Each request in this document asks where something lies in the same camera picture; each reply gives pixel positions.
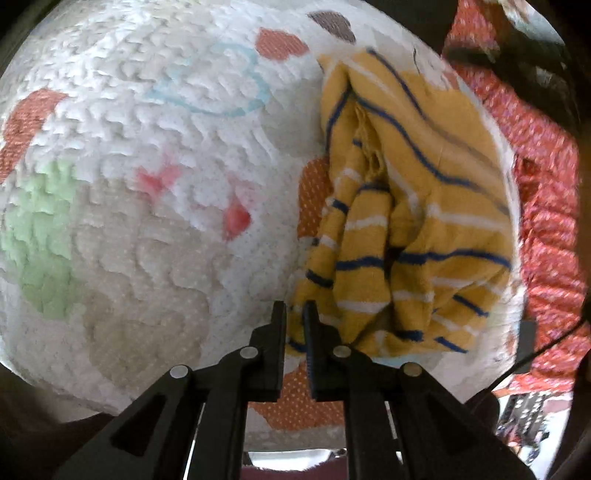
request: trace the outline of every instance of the red blanket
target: red blanket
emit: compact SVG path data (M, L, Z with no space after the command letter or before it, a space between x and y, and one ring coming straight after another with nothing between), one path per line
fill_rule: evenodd
M475 0L460 0L448 46L496 47L493 25ZM574 253L577 232L577 168L574 139L540 111L523 102L490 71L457 67L501 127L514 149L514 175L521 198L522 277L527 287L526 315L538 323L536 348L574 325L586 284ZM568 391L591 348L581 329L534 361L530 374L517 375L512 393Z

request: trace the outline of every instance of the orange dotted fabric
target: orange dotted fabric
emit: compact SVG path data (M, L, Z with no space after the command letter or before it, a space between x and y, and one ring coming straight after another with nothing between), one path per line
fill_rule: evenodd
M345 424L342 402L315 403L310 397L305 362L284 377L277 403L251 403L250 406L274 430L296 432Z
M24 156L29 144L56 105L67 95L42 88L18 102L4 125L4 148L0 150L0 182Z
M332 192L329 159L322 157L308 162L301 172L298 188L300 218L297 225L297 238L316 236L322 218L324 201Z

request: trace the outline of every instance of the black cable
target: black cable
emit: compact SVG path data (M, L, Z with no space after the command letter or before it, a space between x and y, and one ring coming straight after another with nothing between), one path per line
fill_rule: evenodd
M585 301L583 303L583 308L582 308L580 320L573 327L571 327L566 332L564 332L562 335L560 335L556 340L552 340L551 342L549 342L548 344L544 345L539 350L537 350L537 351L535 351L533 353L530 353L526 357L524 357L521 360L519 360L518 362L516 362L509 370L507 370L500 377L498 377L488 387L486 387L484 390L481 390L479 393L477 393L477 395L481 395L481 398L472 407L471 412L474 413L476 411L476 409L478 408L478 406L486 398L486 395L489 394L489 393L492 393L492 391L503 380L505 380L506 378L508 378L510 375L512 375L515 371L519 370L524 365L527 365L528 363L530 363L532 360L534 360L536 357L540 356L542 353L545 353L548 350L550 350L552 347L554 347L555 345L558 345L566 337L568 337L569 335L572 335L574 332L576 332L577 330L579 330L588 320L589 320L589 322L591 322L591 315L589 315L589 313L591 313L591 299L588 301L587 300L587 297L586 297L585 298Z

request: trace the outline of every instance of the blue stripe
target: blue stripe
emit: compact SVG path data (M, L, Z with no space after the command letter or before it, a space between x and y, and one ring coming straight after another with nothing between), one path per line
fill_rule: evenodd
M388 63L388 61L384 57L382 57L378 52L376 52L374 49L368 48L367 52L371 56L375 57L382 65L384 65L384 67L386 67L388 69L388 71L392 75L394 75L394 77L398 80L398 83L400 84L400 86L404 90L404 93L407 94L408 99L413 103L414 107L417 109L417 112L419 113L419 115L421 115L423 117L423 119L426 119L427 115L425 115L425 113L423 112L423 109L418 104L417 99L415 98L413 93L410 91L410 88L408 88L408 85L406 84L406 82L404 82L404 79L398 74L398 72L394 69L394 67L392 65L390 65Z
M306 272L306 278L310 280L312 283L315 283L319 287L323 288L332 288L333 281L329 278L321 277L320 275L315 274L312 270L308 270Z
M427 252L424 254L412 254L408 252L402 252L398 258L396 259L399 263L404 263L408 265L424 265L427 260L433 260L435 262L441 262L443 260L447 260L448 258L452 257L472 257L472 258L481 258L483 260L488 260L490 262L496 263L498 265L502 265L506 269L511 269L511 262L506 258L499 257L497 255L490 254L489 252L483 252L480 250L472 250L469 248L462 248L459 250L454 250L448 254L439 254L437 252Z
M326 151L327 155L330 154L330 140L332 138L332 129L333 129L336 121L339 119L340 114L343 111L343 108L345 108L345 105L347 104L347 100L349 99L349 95L351 95L352 91L353 90L351 89L351 85L347 86L347 89L340 96L340 99L335 106L335 111L332 113L332 115L329 118L329 121L326 124L325 151Z
M484 317L487 318L488 317L488 312L485 312L484 310L482 310L478 305L474 305L470 300L465 299L464 297L462 297L461 295L454 295L452 297L456 302L461 303L462 305L464 305L465 307L468 307L469 309L471 309L473 312L475 312L479 317Z
M423 164L423 166L429 172L431 172L437 180L439 180L442 183L446 183L448 185L455 185L458 187L464 187L464 188L471 190L475 193L479 193L481 195L484 195L488 200L490 200L492 203L494 203L496 208L501 213L503 213L506 216L509 216L509 209L505 205L500 203L496 198L494 198L490 193L488 193L486 190L484 190L479 185L477 185L476 183L474 183L468 179L463 179L460 177L452 177L450 175L445 175L444 173L440 172L435 167L434 164L432 164L431 162L428 161L427 157L425 157L423 152L421 152L419 150L417 145L408 136L408 133L404 129L404 127L393 116L391 116L390 114L383 111L381 108L378 108L377 106L373 105L372 103L368 102L367 100L365 100L361 97L358 97L357 101L358 101L358 104L360 104L362 107L366 108L370 112L374 113L375 115L378 115L379 117L383 118L384 120L386 120L390 124L392 124L394 126L394 128L396 128L396 130L398 130L398 132L400 133L400 135L402 136L404 141L407 143L407 145L412 149L414 155L417 157L419 162L421 162Z
M366 183L365 185L361 185L359 187L358 192L363 192L365 190L370 190L373 192L386 192L390 193L390 188L387 185L377 182Z
M468 353L468 350L464 350L461 347L458 347L455 343L451 343L449 340L445 340L445 338L443 337L437 337L434 339L437 343L442 344L443 346L446 346L447 348L449 348L452 352L458 352L458 353Z
M299 352L299 353L305 353L306 352L306 346L303 345L302 343L296 342L293 338L290 338L287 341L287 344L290 347L292 347L296 352Z
M339 209L341 212L343 212L345 215L347 215L347 213L349 213L349 207L347 207L343 202L341 202L340 200L334 199L333 200L333 207L335 207L336 209Z
M376 267L384 269L384 259L379 257L361 257L356 260L346 260L336 263L336 269L339 271L357 270L363 267Z
M414 105L414 107L416 108L416 110L417 110L418 114L421 116L421 118L423 120L425 120L425 122L427 123L427 125L429 125L433 130L435 130L438 134L440 134L443 138L445 138L449 143L452 143L454 145L457 145L458 147L462 147L465 150L468 150L470 153L472 153L473 155L475 155L476 157L478 157L480 159L480 161L483 162L484 165L486 165L487 167L491 168L491 167L494 166L495 167L495 173L497 174L497 176L500 177L500 173L496 169L496 162L493 162L486 155L484 155L483 153L479 152L474 147L471 147L470 145L468 145L467 143L465 143L461 138L458 138L455 135L447 132L443 128L439 127L439 125L437 125L433 120L431 120L425 114L425 112L423 111L423 109L421 108L421 106L418 104L417 98L413 95L411 89L408 87L408 85L406 84L406 82L404 81L404 79L398 74L398 72L396 71L396 69L393 67L393 65L391 63L389 63L384 57L382 57L378 52L376 52L372 48L368 48L367 49L367 52L371 56L373 56L374 58L376 58L396 78L396 80L398 81L398 83L400 84L400 86L402 87L402 89L404 90L404 93L406 93L408 99Z
M423 333L421 330L397 330L394 332L394 335L402 340L410 340L412 342L423 341Z

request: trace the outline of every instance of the yellow towel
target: yellow towel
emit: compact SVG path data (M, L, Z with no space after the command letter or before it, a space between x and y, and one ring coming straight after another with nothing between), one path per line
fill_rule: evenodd
M462 92L376 51L319 62L334 194L295 290L289 344L305 350L301 310L315 300L321 320L370 355L465 353L513 256L491 136Z

